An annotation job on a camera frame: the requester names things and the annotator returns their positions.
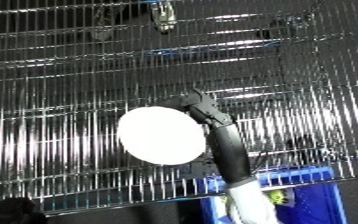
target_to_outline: wire shelf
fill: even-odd
[[[155,1],[0,0],[0,200],[61,214],[209,195],[209,150],[156,166],[116,138],[128,110],[193,87],[237,117],[256,172],[358,178],[358,0],[165,2],[168,35]]]

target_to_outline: metal wire rack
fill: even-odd
[[[58,214],[210,194],[209,152],[156,166],[116,139],[126,111],[193,87],[238,118],[256,172],[358,178],[358,0],[167,2],[162,35],[156,1],[0,0],[0,200]]]

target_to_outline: blue plastic container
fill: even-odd
[[[259,176],[262,185],[281,182],[301,183],[303,181],[329,180],[333,175],[330,167],[305,167],[302,169],[269,172]],[[219,177],[207,181],[208,190],[215,191],[216,186],[223,189],[224,182]],[[346,217],[336,183],[324,183],[293,188],[294,207],[276,205],[277,217],[284,224],[346,224]],[[205,224],[230,224],[226,215],[222,215],[220,197],[201,200]]]

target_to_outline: white paper plate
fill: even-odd
[[[206,148],[201,125],[165,107],[143,107],[126,113],[118,123],[118,137],[130,154],[154,164],[188,163]]]

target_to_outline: metal wire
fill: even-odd
[[[151,3],[0,0],[0,199],[61,214],[211,194],[209,151],[155,166],[116,138],[126,111],[193,87],[237,117],[258,175],[358,178],[358,0],[170,1],[168,35]]]

